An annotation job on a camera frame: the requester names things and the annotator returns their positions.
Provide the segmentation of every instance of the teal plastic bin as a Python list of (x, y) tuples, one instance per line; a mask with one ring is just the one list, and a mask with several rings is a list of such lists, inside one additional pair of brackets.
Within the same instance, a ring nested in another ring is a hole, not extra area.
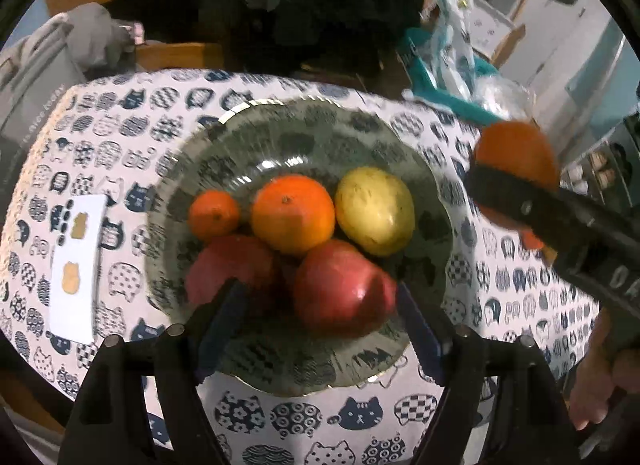
[[(417, 49), (431, 39), (431, 34), (421, 28), (409, 28), (404, 33), (404, 38), (398, 46), (398, 54), (404, 63), (404, 67), (411, 78), (412, 92), (434, 104), (449, 106), (460, 118), (468, 122), (475, 122), (480, 126), (488, 126), (502, 120), (500, 117), (489, 113), (480, 106), (460, 100), (445, 90), (436, 88), (427, 75), (424, 61), (418, 56)], [(476, 60), (476, 73), (479, 75), (491, 75), (498, 73), (495, 66), (484, 59), (474, 56)]]

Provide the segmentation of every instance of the table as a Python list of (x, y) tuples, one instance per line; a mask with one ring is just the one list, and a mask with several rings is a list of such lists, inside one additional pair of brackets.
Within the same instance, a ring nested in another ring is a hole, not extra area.
[[(70, 89), (22, 170), (0, 245), (0, 329), (44, 380), (73, 399), (104, 336), (145, 339), (167, 326), (168, 319), (146, 298), (143, 258), (155, 247), (145, 232), (143, 204), (181, 142), (246, 100), (305, 94), (376, 113), (430, 165), (454, 229), (443, 301), (454, 322), (506, 341), (530, 333), (556, 376), (582, 358), (598, 305), (562, 282), (514, 233), (489, 224), (466, 196), (460, 177), (479, 137), (476, 127), (443, 108), (338, 86), (218, 70), (165, 70)], [(51, 334), (47, 308), (59, 206), (96, 192), (110, 196), (110, 207), (102, 231), (98, 334), (87, 346)], [(140, 286), (122, 294), (110, 270), (126, 265)], [(144, 382), (154, 439), (170, 445), (154, 380)], [(369, 382), (304, 398), (272, 397), (220, 373), (198, 391), (232, 463), (247, 465), (408, 459), (442, 392), (424, 376), (411, 346)]]

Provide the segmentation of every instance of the lemon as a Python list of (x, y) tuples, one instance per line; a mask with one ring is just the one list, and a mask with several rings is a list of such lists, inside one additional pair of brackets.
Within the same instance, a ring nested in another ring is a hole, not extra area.
[(377, 168), (357, 168), (340, 180), (335, 217), (345, 234), (372, 255), (403, 249), (415, 229), (414, 200), (402, 180)]

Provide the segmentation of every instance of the bowl of fruit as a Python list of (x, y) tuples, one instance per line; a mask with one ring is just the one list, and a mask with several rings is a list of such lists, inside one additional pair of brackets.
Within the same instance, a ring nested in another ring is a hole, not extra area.
[(147, 215), (148, 300), (184, 322), (228, 278), (250, 285), (223, 373), (286, 397), (360, 384), (409, 342), (396, 280), (442, 300), (449, 217), (427, 163), (378, 116), (248, 102), (168, 158)]

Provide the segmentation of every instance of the glass plate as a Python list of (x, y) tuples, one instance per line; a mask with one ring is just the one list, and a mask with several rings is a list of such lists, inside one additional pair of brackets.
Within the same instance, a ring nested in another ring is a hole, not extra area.
[[(145, 269), (150, 302), (172, 321), (184, 322), (191, 313), (183, 280), (202, 249), (186, 222), (195, 196), (209, 188), (226, 190), (246, 219), (252, 197), (277, 175), (305, 174), (334, 196), (340, 178), (361, 166), (401, 178), (417, 219), (404, 250), (372, 260), (404, 279), (418, 300), (432, 295), (440, 304), (452, 248), (449, 217), (426, 162), (378, 116), (311, 97), (247, 102), (161, 162), (165, 176), (147, 217), (149, 245), (156, 250), (146, 255)], [(389, 369), (407, 344), (398, 318), (359, 339), (317, 339), (283, 313), (243, 326), (226, 348), (220, 371), (273, 395), (299, 397), (360, 384)]]

